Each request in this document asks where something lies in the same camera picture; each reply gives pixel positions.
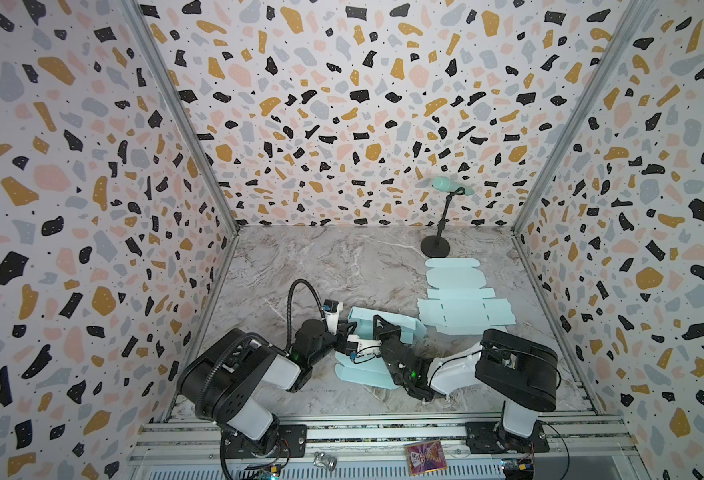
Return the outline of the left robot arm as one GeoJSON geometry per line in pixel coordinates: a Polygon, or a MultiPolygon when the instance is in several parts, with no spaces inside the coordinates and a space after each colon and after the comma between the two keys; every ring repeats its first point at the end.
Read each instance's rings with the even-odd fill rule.
{"type": "Polygon", "coordinates": [[[256,388],[266,382],[288,392],[300,390],[320,360],[345,351],[356,327],[343,321],[332,331],[327,321],[310,319],[285,349],[257,333],[234,329],[185,368],[177,390],[193,403],[197,418],[269,446],[279,420],[252,398],[256,388]]]}

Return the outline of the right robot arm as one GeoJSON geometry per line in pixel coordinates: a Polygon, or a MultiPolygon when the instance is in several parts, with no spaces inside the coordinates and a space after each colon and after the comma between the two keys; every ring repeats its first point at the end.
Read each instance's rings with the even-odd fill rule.
{"type": "Polygon", "coordinates": [[[488,329],[465,352],[425,358],[400,335],[399,326],[374,317],[374,339],[395,385],[422,401],[480,384],[490,387],[505,397],[497,428],[502,440],[532,439],[539,416],[557,409],[558,354],[543,344],[488,329]]]}

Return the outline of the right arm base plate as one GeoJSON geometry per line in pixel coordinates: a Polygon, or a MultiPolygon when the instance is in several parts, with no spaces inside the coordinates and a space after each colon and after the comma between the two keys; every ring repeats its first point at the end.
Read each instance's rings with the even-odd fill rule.
{"type": "Polygon", "coordinates": [[[533,433],[529,437],[508,432],[503,428],[501,421],[468,422],[465,427],[466,445],[472,454],[530,454],[550,451],[540,420],[535,422],[533,433]]]}

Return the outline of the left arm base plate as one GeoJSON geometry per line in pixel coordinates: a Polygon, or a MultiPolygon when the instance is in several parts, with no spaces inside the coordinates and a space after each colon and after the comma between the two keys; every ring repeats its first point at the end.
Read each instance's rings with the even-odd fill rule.
{"type": "Polygon", "coordinates": [[[302,458],[307,445],[308,426],[305,424],[281,425],[274,423],[258,440],[229,427],[222,431],[220,453],[227,459],[257,460],[279,456],[302,458]]]}

